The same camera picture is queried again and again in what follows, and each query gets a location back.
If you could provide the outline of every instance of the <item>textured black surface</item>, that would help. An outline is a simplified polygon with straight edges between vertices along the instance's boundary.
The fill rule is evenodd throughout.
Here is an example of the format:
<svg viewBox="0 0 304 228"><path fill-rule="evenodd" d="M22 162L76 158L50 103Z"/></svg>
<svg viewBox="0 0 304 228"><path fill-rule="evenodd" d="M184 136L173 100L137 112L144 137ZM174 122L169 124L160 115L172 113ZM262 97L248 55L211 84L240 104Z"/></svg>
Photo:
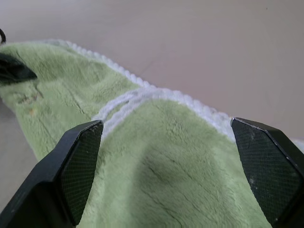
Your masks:
<svg viewBox="0 0 304 228"><path fill-rule="evenodd" d="M61 189L73 225L80 222L92 187L102 127L102 123L98 124L80 135L61 173Z"/></svg>
<svg viewBox="0 0 304 228"><path fill-rule="evenodd" d="M264 215L274 225L298 192L302 178L269 136L232 122L244 173Z"/></svg>

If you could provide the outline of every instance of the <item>green towel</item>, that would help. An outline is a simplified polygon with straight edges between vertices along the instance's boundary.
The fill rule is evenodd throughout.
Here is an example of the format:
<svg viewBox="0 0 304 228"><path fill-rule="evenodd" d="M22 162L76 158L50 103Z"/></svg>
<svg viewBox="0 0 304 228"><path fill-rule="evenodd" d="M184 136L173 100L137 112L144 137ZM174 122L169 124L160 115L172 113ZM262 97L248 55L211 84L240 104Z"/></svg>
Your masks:
<svg viewBox="0 0 304 228"><path fill-rule="evenodd" d="M78 227L270 227L227 115L70 42L12 44L0 52L38 77L0 88L38 160L66 130L104 121Z"/></svg>

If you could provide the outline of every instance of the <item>beige floor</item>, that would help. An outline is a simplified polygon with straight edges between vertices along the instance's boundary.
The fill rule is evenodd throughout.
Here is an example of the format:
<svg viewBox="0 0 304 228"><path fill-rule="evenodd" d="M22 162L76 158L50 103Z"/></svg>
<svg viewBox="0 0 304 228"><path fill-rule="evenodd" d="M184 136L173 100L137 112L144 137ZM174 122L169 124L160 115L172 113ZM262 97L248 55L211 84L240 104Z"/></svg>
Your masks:
<svg viewBox="0 0 304 228"><path fill-rule="evenodd" d="M157 86L304 138L303 10L303 0L1 0L0 28L11 42L73 41ZM35 162L2 105L0 128L1 209Z"/></svg>

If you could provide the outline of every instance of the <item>microfiber towel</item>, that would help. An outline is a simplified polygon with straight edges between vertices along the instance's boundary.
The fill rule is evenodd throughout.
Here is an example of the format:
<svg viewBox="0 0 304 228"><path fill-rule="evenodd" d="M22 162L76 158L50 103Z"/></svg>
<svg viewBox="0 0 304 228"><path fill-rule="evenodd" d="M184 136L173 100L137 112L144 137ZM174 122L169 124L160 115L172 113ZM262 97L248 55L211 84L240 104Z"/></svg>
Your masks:
<svg viewBox="0 0 304 228"><path fill-rule="evenodd" d="M226 114L70 42L17 43L0 52L37 75L2 85L0 96L38 160L68 129L104 121L78 227L270 227Z"/></svg>

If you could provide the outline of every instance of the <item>gray floor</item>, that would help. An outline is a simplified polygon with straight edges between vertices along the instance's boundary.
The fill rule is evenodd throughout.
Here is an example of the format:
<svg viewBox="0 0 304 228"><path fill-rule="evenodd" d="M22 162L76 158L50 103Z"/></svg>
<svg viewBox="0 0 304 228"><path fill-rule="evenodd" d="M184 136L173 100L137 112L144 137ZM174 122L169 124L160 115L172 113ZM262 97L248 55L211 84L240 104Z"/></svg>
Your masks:
<svg viewBox="0 0 304 228"><path fill-rule="evenodd" d="M61 38L159 87L304 138L303 0L1 0L10 42ZM0 106L0 209L34 166Z"/></svg>

